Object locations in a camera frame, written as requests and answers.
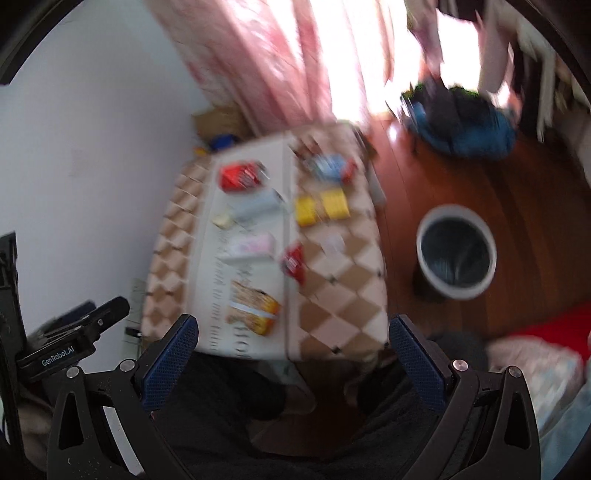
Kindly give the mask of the orange biscuit packet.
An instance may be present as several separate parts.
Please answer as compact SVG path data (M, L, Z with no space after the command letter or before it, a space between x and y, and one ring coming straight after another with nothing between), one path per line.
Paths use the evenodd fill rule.
M266 292L231 282L226 322L239 323L252 333L266 336L280 315L280 302Z

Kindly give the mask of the hanging clothes rack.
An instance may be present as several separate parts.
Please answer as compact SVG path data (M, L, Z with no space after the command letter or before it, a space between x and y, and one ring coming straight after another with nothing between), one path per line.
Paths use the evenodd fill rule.
M480 76L478 91L496 94L505 81L510 61L517 53L542 63L540 94L535 105L538 117L535 133L543 140L553 126L553 102L558 55L556 50L533 24L507 1L457 1L445 10L438 1L407 1L408 30L419 42L427 72L441 76L445 63L438 26L439 16L446 14L458 20L472 22L479 31Z

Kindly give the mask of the small red wrapper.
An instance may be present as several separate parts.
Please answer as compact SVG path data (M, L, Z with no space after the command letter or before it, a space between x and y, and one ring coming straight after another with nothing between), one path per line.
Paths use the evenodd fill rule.
M305 282L304 246L301 242L294 242L287 247L281 256L280 267L283 273L297 281L298 285Z

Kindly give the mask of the cardboard box in corner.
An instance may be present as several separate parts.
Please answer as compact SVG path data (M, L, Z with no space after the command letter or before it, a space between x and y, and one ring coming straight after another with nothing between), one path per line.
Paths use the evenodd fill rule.
M215 106L204 113L193 114L192 121L198 137L205 143L222 135L232 135L238 140L249 140L254 136L245 115L235 104Z

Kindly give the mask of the blue milk carton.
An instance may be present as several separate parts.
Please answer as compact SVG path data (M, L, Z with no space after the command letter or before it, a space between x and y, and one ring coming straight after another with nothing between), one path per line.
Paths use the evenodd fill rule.
M353 159L341 154L314 155L304 161L304 167L318 181L338 184L351 182L358 169Z

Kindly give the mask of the small cream wrapper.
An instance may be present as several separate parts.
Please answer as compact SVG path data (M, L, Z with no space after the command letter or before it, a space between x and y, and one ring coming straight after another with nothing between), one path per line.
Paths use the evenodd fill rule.
M235 218L232 217L229 211L225 211L215 215L211 219L212 224L221 230L229 230L235 226Z

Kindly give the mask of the red blanket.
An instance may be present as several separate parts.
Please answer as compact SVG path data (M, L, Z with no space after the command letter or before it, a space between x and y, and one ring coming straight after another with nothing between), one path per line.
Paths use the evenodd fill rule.
M542 323L516 330L507 338L532 337L568 348L584 361L590 358L591 303L584 301Z

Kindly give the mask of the translucent plastic bottle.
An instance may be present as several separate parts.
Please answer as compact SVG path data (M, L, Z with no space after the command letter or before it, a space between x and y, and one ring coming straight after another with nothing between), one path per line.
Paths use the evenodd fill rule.
M273 189L266 189L236 200L230 205L229 216L236 223L273 213L284 206L283 196Z

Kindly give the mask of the pink floral curtain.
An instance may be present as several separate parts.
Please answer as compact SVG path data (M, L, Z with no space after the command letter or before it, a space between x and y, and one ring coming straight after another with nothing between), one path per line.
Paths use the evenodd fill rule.
M394 74L400 1L149 1L214 106L260 134L349 121L370 131Z

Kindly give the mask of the checkered tablecloth on table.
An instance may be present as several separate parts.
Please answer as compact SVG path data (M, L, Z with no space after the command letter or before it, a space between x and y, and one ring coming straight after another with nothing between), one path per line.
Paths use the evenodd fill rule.
M346 122L198 157L163 218L142 339L186 313L212 355L371 359L388 337L383 201L365 138Z

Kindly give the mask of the pink tissue packet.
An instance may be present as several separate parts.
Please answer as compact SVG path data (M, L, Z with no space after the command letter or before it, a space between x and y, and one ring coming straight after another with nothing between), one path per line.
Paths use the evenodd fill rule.
M226 256L231 260L254 260L273 258L276 239L270 233L246 235L228 243Z

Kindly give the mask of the red snack packet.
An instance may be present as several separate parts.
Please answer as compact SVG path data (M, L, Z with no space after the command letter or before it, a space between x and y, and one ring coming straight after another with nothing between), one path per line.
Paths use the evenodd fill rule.
M219 170L218 186L224 193L242 193L259 189L269 180L266 167L259 161L239 161Z

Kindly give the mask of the blue clothes pile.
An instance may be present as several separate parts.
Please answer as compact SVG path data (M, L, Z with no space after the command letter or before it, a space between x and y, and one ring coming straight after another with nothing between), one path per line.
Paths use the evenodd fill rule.
M516 130L480 94L430 77L401 95L407 127L435 150L462 158L500 160L513 150Z

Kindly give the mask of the pastel checkered pillow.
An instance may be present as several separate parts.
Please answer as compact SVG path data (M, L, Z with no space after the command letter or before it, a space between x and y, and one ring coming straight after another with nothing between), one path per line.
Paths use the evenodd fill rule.
M566 347L531 336L495 340L486 347L489 370L518 367L527 383L537 427L544 435L584 384L581 356Z

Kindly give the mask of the white round trash bin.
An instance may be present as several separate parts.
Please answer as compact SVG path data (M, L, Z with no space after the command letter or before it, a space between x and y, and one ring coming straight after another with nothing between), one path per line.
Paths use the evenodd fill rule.
M457 204L431 209L416 235L415 294L427 301L468 301L491 285L497 268L496 242L488 224Z

